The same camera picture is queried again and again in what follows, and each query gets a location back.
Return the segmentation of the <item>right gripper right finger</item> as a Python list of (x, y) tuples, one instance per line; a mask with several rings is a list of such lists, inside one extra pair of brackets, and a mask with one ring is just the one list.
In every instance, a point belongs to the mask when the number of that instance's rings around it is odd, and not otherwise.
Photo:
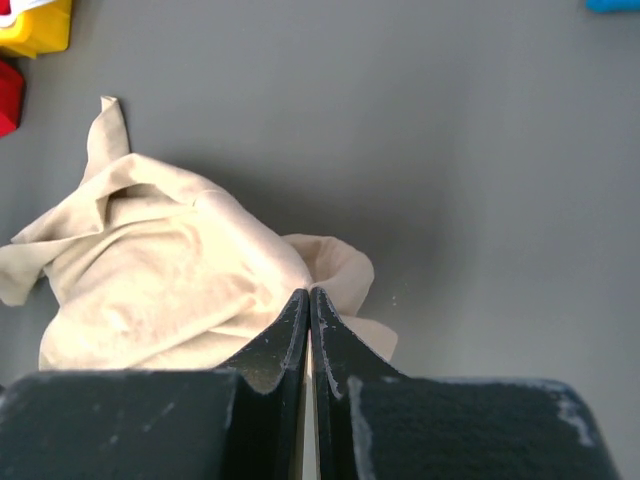
[(414, 378), (310, 294), (318, 474), (323, 479), (616, 479), (582, 398), (527, 378)]

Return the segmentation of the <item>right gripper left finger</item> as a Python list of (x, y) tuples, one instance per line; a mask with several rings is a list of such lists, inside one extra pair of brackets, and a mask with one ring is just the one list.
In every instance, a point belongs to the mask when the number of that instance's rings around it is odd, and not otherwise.
[(50, 371), (1, 395), (5, 479), (297, 479), (309, 296), (216, 368)]

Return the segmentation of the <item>beige t shirt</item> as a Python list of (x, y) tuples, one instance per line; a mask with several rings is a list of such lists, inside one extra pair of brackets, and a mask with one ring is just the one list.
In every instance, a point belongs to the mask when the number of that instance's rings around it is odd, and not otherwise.
[(384, 359), (398, 337), (359, 316), (370, 259), (331, 236), (279, 235), (191, 171), (131, 151), (119, 101), (103, 97), (79, 186), (1, 250), (1, 299), (47, 278), (58, 310), (43, 370), (204, 369), (266, 330), (298, 289), (324, 289)]

